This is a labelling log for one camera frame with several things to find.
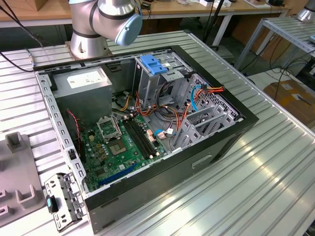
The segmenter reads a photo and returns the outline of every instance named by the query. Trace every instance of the motherboard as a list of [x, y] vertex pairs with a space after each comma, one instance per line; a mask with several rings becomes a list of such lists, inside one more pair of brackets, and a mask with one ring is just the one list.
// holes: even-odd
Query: motherboard
[[81, 135], [90, 191], [167, 155], [141, 115], [125, 120], [108, 118]]

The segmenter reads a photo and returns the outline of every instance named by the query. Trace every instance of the slotted metal surface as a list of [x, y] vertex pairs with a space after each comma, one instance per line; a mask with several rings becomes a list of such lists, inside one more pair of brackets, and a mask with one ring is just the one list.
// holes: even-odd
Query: slotted metal surface
[[293, 43], [305, 52], [314, 52], [315, 44], [309, 38], [315, 35], [315, 21], [302, 23], [293, 17], [267, 18], [263, 25]]
[[[302, 235], [315, 219], [314, 135], [207, 48], [183, 31], [140, 36], [114, 54], [181, 45], [259, 117], [219, 162], [162, 194], [98, 235]], [[31, 50], [38, 64], [72, 60], [65, 46]], [[25, 51], [6, 53], [30, 68]], [[0, 58], [0, 138], [19, 130], [30, 137], [44, 183], [68, 172], [35, 76]], [[57, 235], [46, 208], [0, 229], [1, 235]], [[87, 216], [62, 233], [91, 235]]]

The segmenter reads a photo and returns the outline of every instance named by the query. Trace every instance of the green motherboard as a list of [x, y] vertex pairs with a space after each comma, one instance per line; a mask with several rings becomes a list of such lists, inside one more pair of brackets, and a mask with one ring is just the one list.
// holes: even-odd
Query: green motherboard
[[[139, 126], [146, 139], [149, 140], [149, 136], [146, 133], [149, 127], [143, 117], [138, 115], [133, 120]], [[90, 191], [94, 191], [104, 183], [114, 181], [167, 155], [162, 144], [156, 140], [152, 143], [150, 142], [150, 145], [158, 155], [149, 159], [145, 158], [132, 136], [128, 133], [124, 122], [119, 120], [117, 125], [121, 131], [121, 138], [119, 139], [114, 138], [105, 141], [102, 136], [102, 133], [103, 135], [108, 135], [115, 131], [111, 122], [102, 124], [102, 133], [97, 125], [81, 133], [86, 155], [86, 161], [83, 162], [83, 165], [87, 174], [86, 183]]]

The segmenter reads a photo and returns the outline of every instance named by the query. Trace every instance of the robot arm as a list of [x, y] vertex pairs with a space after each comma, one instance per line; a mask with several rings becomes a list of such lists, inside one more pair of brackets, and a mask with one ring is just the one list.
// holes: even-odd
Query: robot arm
[[80, 59], [104, 56], [106, 39], [128, 46], [142, 27], [133, 0], [70, 0], [71, 52]]
[[315, 16], [315, 0], [309, 0], [304, 8], [296, 15], [296, 18], [302, 22], [312, 22]]

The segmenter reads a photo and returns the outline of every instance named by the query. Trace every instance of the blue drive bay latch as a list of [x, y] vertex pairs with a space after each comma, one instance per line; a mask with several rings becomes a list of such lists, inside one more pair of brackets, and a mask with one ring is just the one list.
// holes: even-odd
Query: blue drive bay latch
[[152, 55], [140, 56], [140, 59], [153, 75], [162, 74], [168, 71], [167, 68], [162, 66], [159, 60]]

